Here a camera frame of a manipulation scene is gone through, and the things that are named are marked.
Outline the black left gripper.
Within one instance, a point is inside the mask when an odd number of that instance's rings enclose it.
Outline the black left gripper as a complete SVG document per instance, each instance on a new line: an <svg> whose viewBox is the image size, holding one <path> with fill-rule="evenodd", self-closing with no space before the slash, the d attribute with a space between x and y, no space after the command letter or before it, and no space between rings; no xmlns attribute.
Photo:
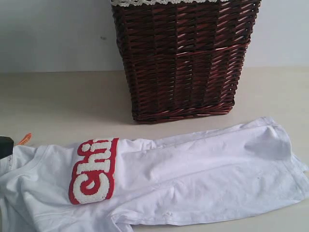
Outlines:
<svg viewBox="0 0 309 232"><path fill-rule="evenodd" d="M13 153L14 141L10 137L0 137L0 159L6 158Z"/></svg>

